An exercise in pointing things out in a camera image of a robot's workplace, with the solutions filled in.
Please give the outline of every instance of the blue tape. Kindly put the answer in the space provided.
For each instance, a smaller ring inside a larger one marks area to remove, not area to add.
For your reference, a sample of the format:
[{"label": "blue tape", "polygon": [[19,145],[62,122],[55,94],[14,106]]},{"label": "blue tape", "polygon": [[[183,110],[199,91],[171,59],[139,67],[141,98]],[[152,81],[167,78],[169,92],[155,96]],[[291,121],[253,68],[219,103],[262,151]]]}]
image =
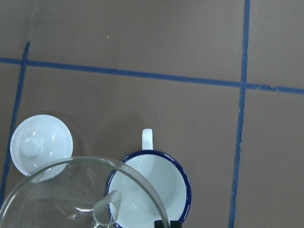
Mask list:
[{"label": "blue tape", "polygon": [[271,87],[269,85],[257,85],[257,84],[246,84],[247,89],[258,89],[258,90],[266,90],[270,92],[279,92],[279,93],[288,93],[288,94],[303,94],[304,89],[299,88],[289,88],[289,87],[282,87],[276,86]]},{"label": "blue tape", "polygon": [[239,87],[239,82],[204,79],[204,78],[193,78],[193,77],[184,77],[184,76],[174,76],[174,75],[166,75],[166,74],[155,74],[155,73],[110,69],[110,68],[93,67],[93,66],[79,66],[79,65],[49,63],[49,62],[41,62],[41,61],[28,61],[28,66],[47,67],[47,68],[64,69],[64,70],[76,70],[76,71],[85,71],[85,72],[121,75],[121,76],[152,78],[152,79],[188,82],[188,83],[206,84],[206,85],[216,85],[216,86]]},{"label": "blue tape", "polygon": [[13,58],[0,58],[0,63],[21,65],[22,60]]},{"label": "blue tape", "polygon": [[[21,60],[12,59],[12,58],[0,58],[0,63],[20,65]],[[109,68],[92,67],[92,66],[49,63],[49,62],[41,62],[41,61],[28,61],[27,65],[33,66],[33,67],[46,67],[46,68],[85,71],[85,72],[94,72],[94,73],[102,73],[102,74],[134,76],[134,77],[152,78],[152,79],[159,79],[159,80],[206,84],[206,85],[213,85],[213,86],[227,86],[227,87],[237,87],[237,88],[240,87],[239,82],[232,82],[232,81],[212,80],[212,79],[205,79],[205,78],[191,78],[191,77],[184,77],[184,76],[154,74],[154,73],[109,69]],[[270,92],[303,94],[304,95],[304,89],[282,87],[282,86],[271,87],[269,85],[246,84],[246,89],[255,89],[255,90],[258,89],[258,90],[266,90],[266,91],[270,91]]]},{"label": "blue tape", "polygon": [[29,54],[29,42],[26,44],[22,61],[21,63],[21,68],[20,68],[20,73],[19,73],[19,80],[18,80],[18,87],[17,87],[17,92],[16,92],[16,98],[15,98],[15,104],[14,104],[14,110],[13,110],[13,115],[10,123],[10,130],[9,130],[9,141],[8,141],[8,147],[7,147],[7,152],[5,156],[5,162],[4,162],[4,168],[3,168],[3,174],[2,174],[2,181],[1,181],[1,189],[0,189],[0,207],[2,207],[3,202],[4,202],[4,192],[5,192],[5,183],[6,179],[9,173],[10,169],[10,141],[11,137],[14,133],[15,130],[15,125],[16,125],[16,119],[17,119],[17,113],[21,101],[21,95],[22,95],[22,88],[23,88],[23,82],[24,82],[24,75],[25,75],[25,70],[26,70],[26,65],[27,65],[27,59],[28,59],[28,54]]},{"label": "blue tape", "polygon": [[230,213],[229,213],[229,228],[233,228],[235,216],[236,216],[236,196],[238,191],[238,169],[240,165],[240,154],[242,142],[242,131],[243,131],[243,119],[244,119],[244,108],[245,108],[245,93],[246,93],[246,82],[247,82],[247,49],[248,49],[248,36],[249,36],[249,14],[250,14],[250,0],[245,0],[244,8],[244,27],[243,27],[243,54],[242,54],[242,75],[239,93],[239,113],[237,121],[237,142],[234,157],[234,169],[231,189],[231,200],[230,200]]}]

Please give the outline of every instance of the clear glass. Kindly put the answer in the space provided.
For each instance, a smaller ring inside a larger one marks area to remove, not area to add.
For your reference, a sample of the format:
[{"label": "clear glass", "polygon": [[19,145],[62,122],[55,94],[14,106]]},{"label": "clear glass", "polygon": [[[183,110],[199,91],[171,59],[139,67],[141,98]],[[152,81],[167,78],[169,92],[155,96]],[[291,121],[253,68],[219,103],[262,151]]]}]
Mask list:
[{"label": "clear glass", "polygon": [[[133,190],[111,186],[115,175]],[[154,220],[170,228],[151,184],[120,161],[92,157],[60,160],[31,174],[0,211],[0,228],[153,228]]]}]

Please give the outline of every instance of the mug handle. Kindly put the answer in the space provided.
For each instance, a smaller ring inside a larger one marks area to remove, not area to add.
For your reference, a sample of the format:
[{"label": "mug handle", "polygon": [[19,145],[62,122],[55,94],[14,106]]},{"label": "mug handle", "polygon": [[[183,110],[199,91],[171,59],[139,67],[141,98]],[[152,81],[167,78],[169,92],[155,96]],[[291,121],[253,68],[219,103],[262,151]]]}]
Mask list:
[{"label": "mug handle", "polygon": [[142,131],[142,150],[153,150],[153,132],[151,128]]}]

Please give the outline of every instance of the white lid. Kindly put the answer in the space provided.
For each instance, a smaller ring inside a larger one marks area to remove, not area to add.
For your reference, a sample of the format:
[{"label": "white lid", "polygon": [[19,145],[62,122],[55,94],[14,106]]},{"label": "white lid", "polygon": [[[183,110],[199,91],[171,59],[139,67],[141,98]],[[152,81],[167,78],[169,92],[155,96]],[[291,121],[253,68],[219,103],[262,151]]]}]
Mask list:
[{"label": "white lid", "polygon": [[10,141],[12,161],[26,176],[41,166],[71,157],[72,151],[69,129],[51,115],[35,115],[24,120]]}]

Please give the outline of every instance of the brown floor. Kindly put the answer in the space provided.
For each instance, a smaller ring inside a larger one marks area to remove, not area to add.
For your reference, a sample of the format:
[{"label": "brown floor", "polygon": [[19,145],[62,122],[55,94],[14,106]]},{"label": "brown floor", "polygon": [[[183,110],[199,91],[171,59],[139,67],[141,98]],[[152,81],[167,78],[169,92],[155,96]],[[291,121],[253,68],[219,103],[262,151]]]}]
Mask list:
[{"label": "brown floor", "polygon": [[[303,10],[301,0],[251,0],[247,82],[287,90],[246,90],[235,228],[304,224]],[[28,60],[162,74],[27,66],[16,126],[56,116],[72,133],[74,156],[117,160],[152,128],[154,148],[191,182],[183,227],[228,226],[240,89],[164,74],[240,82],[244,1],[14,0],[0,3],[0,18],[0,58],[22,59],[30,40]],[[0,61],[0,167],[19,70]],[[6,195],[22,177],[11,163]]]}]

